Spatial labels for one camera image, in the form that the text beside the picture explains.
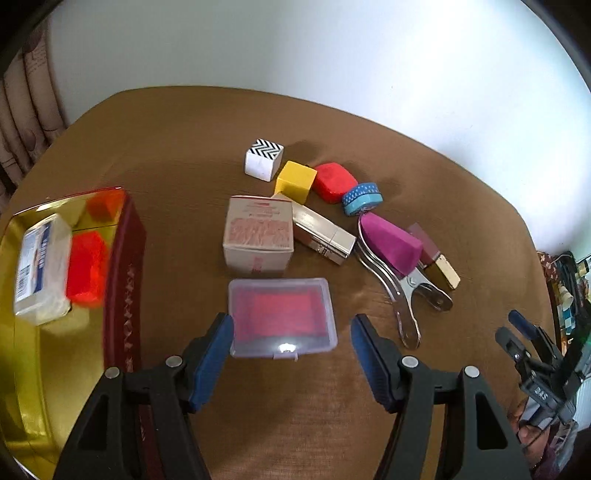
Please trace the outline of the person right hand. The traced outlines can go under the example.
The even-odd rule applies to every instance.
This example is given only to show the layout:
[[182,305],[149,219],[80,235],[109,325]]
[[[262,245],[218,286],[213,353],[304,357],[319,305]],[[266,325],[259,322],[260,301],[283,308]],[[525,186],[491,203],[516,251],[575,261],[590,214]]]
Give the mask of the person right hand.
[[536,473],[541,472],[543,469],[555,470],[557,467],[556,456],[549,446],[550,431],[531,426],[522,420],[527,402],[527,399],[521,400],[508,413],[511,428],[522,445],[522,453],[531,471]]

